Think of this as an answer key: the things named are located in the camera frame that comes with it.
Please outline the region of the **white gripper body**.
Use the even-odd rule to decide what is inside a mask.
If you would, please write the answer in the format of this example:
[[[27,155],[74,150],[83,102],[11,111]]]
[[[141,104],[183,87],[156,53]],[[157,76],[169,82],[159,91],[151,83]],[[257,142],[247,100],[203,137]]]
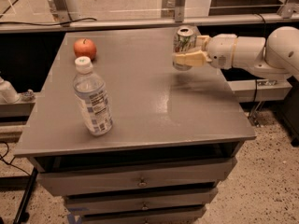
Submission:
[[[215,68],[230,69],[233,66],[236,35],[220,34],[212,37],[207,44],[210,64]]]

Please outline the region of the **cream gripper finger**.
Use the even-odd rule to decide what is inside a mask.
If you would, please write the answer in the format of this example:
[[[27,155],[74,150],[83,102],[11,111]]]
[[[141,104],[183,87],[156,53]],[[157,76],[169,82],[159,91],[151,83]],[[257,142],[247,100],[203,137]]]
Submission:
[[[187,53],[174,53],[173,62],[179,65],[202,66],[206,63],[211,63],[212,60],[209,58],[205,51],[197,50],[194,52]]]
[[[209,35],[199,35],[196,37],[196,46],[203,51],[206,51],[207,45],[211,37]]]

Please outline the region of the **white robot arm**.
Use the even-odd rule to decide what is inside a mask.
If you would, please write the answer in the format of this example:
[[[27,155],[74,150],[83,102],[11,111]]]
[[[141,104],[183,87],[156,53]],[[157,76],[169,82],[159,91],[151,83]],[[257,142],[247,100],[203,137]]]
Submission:
[[[173,66],[180,71],[209,64],[238,68],[266,79],[299,76],[299,29],[284,26],[267,38],[220,34],[202,35],[194,26],[180,26],[174,34]]]

